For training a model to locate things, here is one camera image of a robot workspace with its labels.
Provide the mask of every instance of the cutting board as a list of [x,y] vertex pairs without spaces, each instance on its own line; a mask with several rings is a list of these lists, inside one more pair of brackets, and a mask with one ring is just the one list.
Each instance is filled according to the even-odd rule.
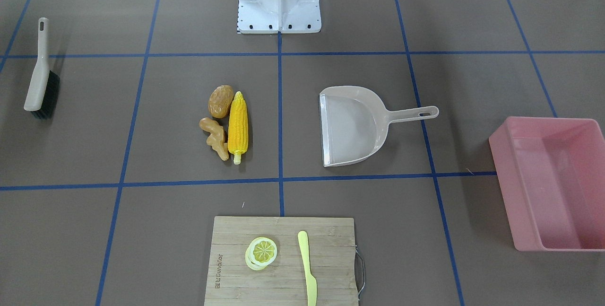
[[[309,234],[317,306],[358,306],[352,218],[217,216],[212,231],[205,306],[307,306],[297,234]],[[244,261],[250,242],[265,236],[277,245],[269,266],[253,271]]]

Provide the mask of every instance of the plastic knife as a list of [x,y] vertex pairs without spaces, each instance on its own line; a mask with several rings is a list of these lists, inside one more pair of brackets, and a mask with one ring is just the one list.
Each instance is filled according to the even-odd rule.
[[307,232],[298,232],[298,246],[301,249],[304,278],[307,282],[307,306],[315,306],[317,302],[317,280],[311,275],[311,261],[309,260],[309,236]]

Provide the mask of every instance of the plastic tub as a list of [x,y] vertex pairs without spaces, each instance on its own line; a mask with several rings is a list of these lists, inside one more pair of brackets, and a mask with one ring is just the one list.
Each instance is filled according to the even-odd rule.
[[517,250],[605,251],[605,140],[596,121],[508,117],[490,147]]

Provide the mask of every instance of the blue tape line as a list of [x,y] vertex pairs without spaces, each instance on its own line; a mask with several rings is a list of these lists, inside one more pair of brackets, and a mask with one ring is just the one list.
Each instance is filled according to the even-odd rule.
[[281,67],[281,49],[282,49],[281,32],[277,33],[277,105],[278,105],[278,159],[279,159],[279,215],[285,215],[284,205],[284,143],[283,143],[283,105],[282,105],[282,67]]
[[118,187],[118,183],[13,185],[13,186],[7,186],[7,187],[0,187],[0,192],[29,191],[29,190],[95,189],[95,188],[117,188],[117,187]]
[[454,281],[456,282],[456,290],[458,291],[458,300],[460,306],[464,306],[464,296],[462,295],[462,285],[460,284],[460,278],[458,278],[458,266],[456,265],[456,257],[454,256],[454,247],[452,246],[452,240],[449,236],[449,227],[447,218],[445,217],[445,208],[443,207],[443,200],[441,199],[441,190],[439,188],[439,182],[437,177],[432,178],[432,182],[435,185],[435,191],[437,192],[437,203],[439,204],[439,213],[441,214],[441,222],[443,223],[443,231],[445,232],[445,241],[448,245],[449,260],[452,265],[452,272],[454,273]]
[[60,189],[94,189],[122,187],[172,187],[178,185],[212,185],[212,184],[244,184],[244,183],[276,183],[308,182],[308,181],[348,181],[365,179],[408,179],[428,177],[465,177],[465,176],[496,176],[496,172],[449,172],[449,173],[404,173],[391,175],[353,175],[353,176],[301,176],[301,177],[267,177],[242,179],[209,179],[196,181],[162,181],[162,182],[130,182],[130,183],[93,183],[93,184],[56,184],[56,185],[7,185],[0,187],[0,192],[28,190],[60,190]]
[[173,187],[178,185],[211,185],[211,184],[243,184],[243,183],[272,183],[278,178],[249,178],[249,179],[209,179],[207,181],[168,181],[168,182],[133,182],[123,183],[123,187]]
[[512,17],[515,19],[515,23],[517,24],[517,28],[519,29],[519,33],[521,34],[521,39],[523,39],[523,43],[525,44],[525,48],[529,53],[529,58],[531,59],[532,65],[534,65],[534,70],[536,71],[536,75],[538,76],[538,80],[540,81],[540,86],[542,86],[542,90],[544,91],[544,95],[546,96],[546,100],[548,105],[551,107],[551,112],[553,116],[557,117],[557,111],[555,110],[555,106],[553,105],[553,101],[551,101],[551,96],[548,94],[548,90],[546,90],[546,85],[544,84],[544,80],[542,80],[542,75],[540,74],[540,70],[538,69],[538,65],[534,60],[534,55],[532,54],[531,48],[529,47],[529,43],[527,43],[527,38],[525,38],[525,33],[523,32],[523,28],[521,28],[521,23],[519,22],[519,18],[515,13],[515,9],[512,7],[512,2],[510,0],[506,0],[508,3],[508,7],[510,8],[510,12],[512,13]]
[[605,50],[554,50],[554,51],[531,51],[533,54],[605,54]]
[[398,178],[428,178],[433,177],[430,173],[408,173],[392,175],[352,175],[352,176],[309,176],[309,177],[284,177],[284,182],[309,182],[309,181],[352,181],[364,179],[398,179]]
[[[401,27],[401,35],[404,40],[404,47],[406,48],[406,57],[408,60],[408,67],[410,67],[410,77],[412,80],[412,86],[414,87],[414,95],[415,95],[416,103],[417,103],[418,107],[421,107],[420,95],[418,92],[418,86],[415,81],[414,67],[413,67],[412,61],[411,61],[410,48],[408,47],[406,28],[404,27],[404,19],[401,14],[399,0],[395,0],[395,6],[397,7],[397,15],[399,18],[399,25]],[[464,297],[462,295],[462,287],[460,286],[460,278],[458,277],[458,269],[456,268],[456,258],[454,257],[454,249],[452,248],[451,241],[449,238],[449,228],[448,228],[447,218],[445,217],[445,209],[443,209],[443,201],[441,200],[441,192],[439,190],[439,183],[437,181],[437,177],[434,176],[436,171],[435,171],[435,164],[434,164],[433,158],[432,158],[431,144],[428,139],[428,133],[426,133],[426,125],[425,125],[424,121],[421,121],[421,125],[422,125],[422,133],[423,133],[424,141],[425,141],[425,145],[426,145],[426,153],[428,155],[428,161],[431,166],[431,174],[433,175],[432,180],[435,185],[435,192],[437,194],[437,202],[439,203],[439,210],[441,212],[441,222],[443,223],[443,232],[445,233],[445,239],[448,244],[449,260],[451,262],[452,272],[454,274],[454,280],[456,281],[456,290],[458,291],[458,301],[460,302],[460,306],[465,306]]]
[[97,290],[97,298],[95,306],[101,305],[101,297],[103,297],[103,289],[105,286],[105,277],[107,276],[107,266],[110,263],[110,254],[112,252],[113,235],[115,233],[115,223],[117,222],[117,212],[120,208],[121,187],[117,188],[115,194],[114,210],[112,214],[112,224],[110,225],[110,233],[107,237],[107,246],[105,246],[105,255],[103,258],[103,267],[101,268],[101,278],[99,279],[99,289]]
[[99,279],[99,289],[97,291],[97,300],[96,300],[95,306],[100,306],[101,299],[103,297],[104,281],[105,281],[106,274],[107,274],[107,267],[109,265],[110,254],[112,252],[112,242],[113,242],[113,235],[114,235],[114,231],[115,231],[115,223],[117,222],[117,215],[118,215],[118,212],[120,209],[121,192],[122,192],[124,179],[126,176],[128,158],[130,156],[130,145],[132,144],[132,136],[134,134],[134,125],[137,122],[138,105],[139,105],[140,99],[141,99],[143,81],[145,80],[145,71],[147,70],[147,60],[149,59],[149,49],[151,49],[151,40],[153,38],[154,27],[156,25],[157,11],[158,11],[159,7],[160,7],[160,0],[156,0],[153,15],[151,17],[151,26],[149,27],[149,37],[147,37],[147,46],[145,47],[145,57],[143,58],[141,76],[138,80],[137,96],[134,101],[134,109],[132,110],[132,119],[130,120],[130,131],[128,132],[126,150],[124,151],[124,161],[123,161],[122,168],[121,168],[120,182],[119,182],[119,187],[117,188],[117,193],[115,196],[115,206],[114,206],[114,211],[113,211],[113,215],[112,215],[112,226],[110,226],[110,233],[109,233],[108,239],[107,239],[107,247],[105,249],[105,256],[104,256],[104,260],[103,260],[103,269],[101,271],[101,276]]
[[403,55],[406,52],[283,52],[283,56],[318,56],[318,55]]
[[497,176],[496,172],[455,172],[436,173],[435,177]]
[[440,54],[527,54],[527,51],[410,51],[412,55]]
[[13,35],[10,37],[9,45],[6,47],[6,52],[4,52],[4,58],[2,58],[2,62],[0,62],[0,72],[4,68],[4,64],[6,64],[6,59],[10,53],[10,50],[13,48],[13,43],[15,43],[15,39],[17,38],[17,33],[19,32],[19,28],[21,28],[21,22],[23,22],[23,18],[26,15],[27,7],[30,6],[30,2],[32,0],[26,0],[26,4],[23,6],[23,10],[21,11],[21,15],[19,15],[19,19],[17,20],[17,26],[15,26],[15,30],[13,30]]
[[284,202],[284,181],[279,180],[279,215],[285,216],[285,202]]
[[[605,50],[543,50],[530,51],[532,54],[605,54]],[[464,55],[464,54],[528,54],[528,51],[409,51],[411,55]],[[406,52],[282,52],[282,56],[355,56],[355,55],[404,55]],[[170,57],[206,57],[206,56],[278,56],[276,52],[157,52],[150,53],[150,58]],[[144,53],[124,54],[50,54],[49,58],[143,58]],[[36,54],[0,55],[6,59],[35,59]]]
[[277,56],[276,52],[154,52],[151,58],[168,58],[172,56],[202,57],[202,56]]

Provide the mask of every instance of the lemon slice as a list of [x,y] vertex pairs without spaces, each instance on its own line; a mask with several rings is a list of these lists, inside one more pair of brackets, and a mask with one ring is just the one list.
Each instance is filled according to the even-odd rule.
[[262,270],[277,257],[277,245],[272,239],[257,237],[246,250],[246,264],[253,270]]

